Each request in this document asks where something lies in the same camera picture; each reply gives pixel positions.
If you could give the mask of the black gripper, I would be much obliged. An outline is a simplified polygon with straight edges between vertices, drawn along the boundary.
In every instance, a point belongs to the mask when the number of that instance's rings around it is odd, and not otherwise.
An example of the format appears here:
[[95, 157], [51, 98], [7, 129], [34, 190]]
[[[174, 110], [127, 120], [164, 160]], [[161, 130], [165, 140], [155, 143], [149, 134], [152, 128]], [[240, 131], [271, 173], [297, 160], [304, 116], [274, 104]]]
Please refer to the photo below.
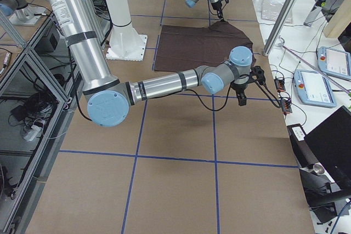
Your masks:
[[245, 90], [247, 86], [248, 86], [247, 83], [244, 83], [244, 84], [237, 84], [234, 82], [231, 83], [231, 88], [236, 92], [236, 97], [238, 99], [239, 106], [245, 106], [247, 104], [247, 97], [245, 95]]
[[222, 11], [222, 4], [221, 2], [213, 2], [211, 3], [213, 10], [217, 12], [217, 17], [221, 22], [225, 22], [223, 11]]

